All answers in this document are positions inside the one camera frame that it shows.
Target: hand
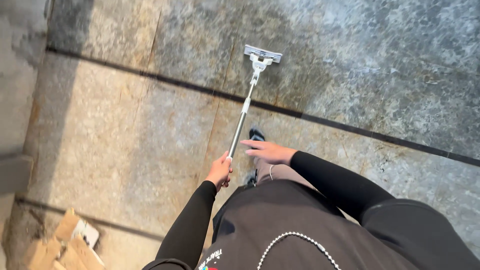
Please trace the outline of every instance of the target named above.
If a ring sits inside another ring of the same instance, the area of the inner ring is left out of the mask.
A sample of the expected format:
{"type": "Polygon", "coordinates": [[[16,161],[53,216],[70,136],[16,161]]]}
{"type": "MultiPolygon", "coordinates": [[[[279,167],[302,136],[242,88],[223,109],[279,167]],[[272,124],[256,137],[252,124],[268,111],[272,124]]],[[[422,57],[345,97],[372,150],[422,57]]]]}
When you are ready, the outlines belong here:
{"type": "Polygon", "coordinates": [[[228,183],[230,182],[230,176],[228,174],[233,172],[233,169],[230,168],[232,160],[227,159],[227,155],[228,151],[225,151],[219,159],[212,162],[212,168],[207,178],[205,178],[205,181],[210,181],[215,184],[217,192],[220,191],[222,185],[228,187],[228,183]]]}
{"type": "Polygon", "coordinates": [[[247,155],[264,159],[267,163],[277,165],[285,164],[290,166],[293,154],[297,152],[295,149],[276,145],[271,142],[261,142],[252,140],[240,141],[241,144],[248,145],[256,149],[248,149],[245,151],[247,155]]]}

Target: white mop joint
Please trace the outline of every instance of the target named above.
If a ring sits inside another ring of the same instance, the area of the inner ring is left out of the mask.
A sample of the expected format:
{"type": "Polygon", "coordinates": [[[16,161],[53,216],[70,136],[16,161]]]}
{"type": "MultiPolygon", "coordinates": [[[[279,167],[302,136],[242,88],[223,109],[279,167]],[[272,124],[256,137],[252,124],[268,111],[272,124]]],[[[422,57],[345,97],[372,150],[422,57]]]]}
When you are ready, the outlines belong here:
{"type": "Polygon", "coordinates": [[[245,45],[244,54],[250,55],[250,60],[252,61],[253,66],[253,76],[250,81],[250,90],[248,91],[248,96],[243,103],[243,108],[241,109],[239,123],[237,124],[237,129],[233,135],[230,148],[228,149],[227,159],[233,159],[233,154],[237,148],[237,143],[239,141],[240,132],[243,127],[243,122],[245,121],[245,116],[247,115],[248,108],[250,107],[250,101],[252,100],[252,91],[253,86],[257,85],[258,78],[260,77],[260,72],[264,71],[268,65],[271,65],[273,62],[280,63],[282,58],[281,53],[271,52],[268,50],[256,48],[250,45],[245,45]]]}

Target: flat mop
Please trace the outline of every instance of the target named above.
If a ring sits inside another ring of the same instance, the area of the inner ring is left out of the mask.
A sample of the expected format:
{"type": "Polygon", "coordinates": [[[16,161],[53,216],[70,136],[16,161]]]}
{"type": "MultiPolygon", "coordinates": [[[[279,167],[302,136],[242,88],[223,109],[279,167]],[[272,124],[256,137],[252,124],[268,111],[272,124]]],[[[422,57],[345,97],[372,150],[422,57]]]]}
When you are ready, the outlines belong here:
{"type": "Polygon", "coordinates": [[[237,129],[233,135],[230,148],[228,149],[227,159],[232,160],[235,149],[237,148],[237,143],[239,141],[241,128],[243,127],[243,122],[245,121],[245,116],[247,116],[248,108],[250,107],[250,101],[252,100],[253,86],[257,85],[258,77],[260,72],[264,71],[268,65],[271,65],[273,62],[280,63],[280,58],[282,58],[281,53],[271,52],[264,49],[256,48],[250,45],[245,45],[244,54],[250,55],[250,60],[252,61],[253,66],[253,77],[250,81],[250,90],[248,91],[248,96],[243,103],[243,108],[241,109],[239,123],[237,124],[237,129]]]}

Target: printed logo on shirt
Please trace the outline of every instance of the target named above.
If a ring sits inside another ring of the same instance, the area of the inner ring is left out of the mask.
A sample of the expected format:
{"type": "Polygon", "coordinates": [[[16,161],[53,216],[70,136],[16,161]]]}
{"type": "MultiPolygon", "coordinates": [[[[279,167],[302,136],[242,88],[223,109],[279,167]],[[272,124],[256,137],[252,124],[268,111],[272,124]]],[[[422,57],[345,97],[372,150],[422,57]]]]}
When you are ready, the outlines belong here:
{"type": "Polygon", "coordinates": [[[217,270],[215,268],[209,268],[205,264],[207,264],[211,260],[220,259],[220,255],[222,255],[222,249],[219,249],[219,250],[215,251],[214,253],[210,254],[210,256],[208,256],[207,259],[205,259],[200,264],[200,266],[198,267],[198,270],[217,270]]]}

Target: marble floor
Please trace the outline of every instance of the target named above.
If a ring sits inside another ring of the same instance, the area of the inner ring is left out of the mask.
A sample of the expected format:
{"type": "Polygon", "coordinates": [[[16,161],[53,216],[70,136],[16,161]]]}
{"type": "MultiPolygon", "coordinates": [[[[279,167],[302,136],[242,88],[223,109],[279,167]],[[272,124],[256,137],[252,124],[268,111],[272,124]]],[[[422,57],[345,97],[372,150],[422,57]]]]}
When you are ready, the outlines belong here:
{"type": "Polygon", "coordinates": [[[477,0],[64,0],[53,49],[480,159],[477,0]]]}
{"type": "MultiPolygon", "coordinates": [[[[25,143],[35,157],[25,199],[147,235],[164,236],[233,135],[242,104],[154,79],[47,53],[39,69],[25,143]]],[[[397,197],[425,202],[443,213],[480,257],[480,167],[276,112],[252,107],[248,127],[267,139],[308,151],[357,172],[397,197]]],[[[214,213],[253,171],[239,146],[231,187],[216,197],[214,213]]],[[[11,270],[38,231],[60,215],[19,203],[6,248],[11,270]]],[[[98,225],[98,250],[107,269],[139,269],[158,239],[98,225]],[[135,253],[135,260],[127,254],[135,253]]],[[[205,241],[209,246],[210,239],[205,241]]]]}

